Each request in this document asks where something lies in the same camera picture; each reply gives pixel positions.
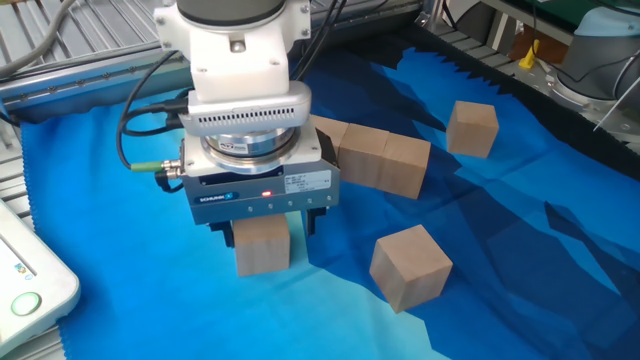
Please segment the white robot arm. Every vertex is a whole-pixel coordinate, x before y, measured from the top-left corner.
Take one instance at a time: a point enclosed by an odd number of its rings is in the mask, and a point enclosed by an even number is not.
[[[290,84],[287,60],[294,41],[310,37],[308,0],[180,0],[154,18],[163,48],[191,61],[195,91],[181,116],[191,135],[295,127],[308,118],[311,92]]]

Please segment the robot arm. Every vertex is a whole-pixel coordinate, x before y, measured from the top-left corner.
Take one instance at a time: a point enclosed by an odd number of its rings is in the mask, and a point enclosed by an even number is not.
[[[311,22],[308,0],[179,0],[154,18],[163,48],[191,61],[200,104],[287,94],[287,53]]]

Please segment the white device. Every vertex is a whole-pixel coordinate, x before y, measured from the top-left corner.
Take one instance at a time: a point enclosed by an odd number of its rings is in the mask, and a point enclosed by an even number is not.
[[[190,20],[179,9],[187,2],[154,11],[163,49],[180,50],[191,62],[195,90],[189,93],[189,113],[180,114],[187,133],[202,137],[304,124],[311,91],[289,81],[287,53],[296,40],[310,37],[309,1],[282,1],[264,19],[233,26]]]
[[[0,357],[76,306],[78,277],[0,200]]]
[[[182,180],[196,224],[223,231],[232,221],[336,206],[340,170],[331,139],[309,121],[311,90],[290,81],[287,54],[311,35],[309,0],[177,0],[154,11],[164,50],[191,62],[195,90],[178,111],[180,159],[156,181]]]

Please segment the blue cloth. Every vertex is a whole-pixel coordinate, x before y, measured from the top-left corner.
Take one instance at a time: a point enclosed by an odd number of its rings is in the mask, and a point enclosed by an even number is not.
[[[24,124],[36,231],[82,284],[60,320],[67,357],[634,358],[640,186],[455,71],[412,49],[397,70],[342,50],[322,56],[307,79],[314,114],[433,143],[420,199],[342,183],[315,236],[288,214],[291,269],[247,278],[220,234],[193,225],[182,192],[164,194],[119,163],[121,105]],[[456,100],[496,107],[488,159],[444,150]],[[179,139],[125,139],[125,152],[132,162],[175,158]],[[416,224],[454,270],[442,296],[396,315],[369,275],[371,255],[378,238]]]

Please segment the wooden block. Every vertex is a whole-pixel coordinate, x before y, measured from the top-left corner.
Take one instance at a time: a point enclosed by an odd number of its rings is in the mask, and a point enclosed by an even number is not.
[[[349,124],[340,144],[340,178],[375,188],[382,169],[382,154],[389,132]]]
[[[486,158],[499,128],[492,105],[457,101],[447,127],[447,151]]]
[[[396,313],[438,297],[453,263],[422,225],[376,243],[369,273]]]
[[[289,268],[291,238],[284,214],[233,222],[238,276]]]
[[[313,121],[313,125],[315,125],[318,130],[322,131],[331,138],[333,150],[336,152],[337,157],[340,153],[340,144],[342,143],[342,138],[344,137],[344,133],[347,132],[347,127],[349,127],[349,124],[342,121],[332,120],[315,115],[311,115],[311,121]]]
[[[389,134],[382,154],[382,171],[377,188],[417,199],[427,171],[431,143]]]

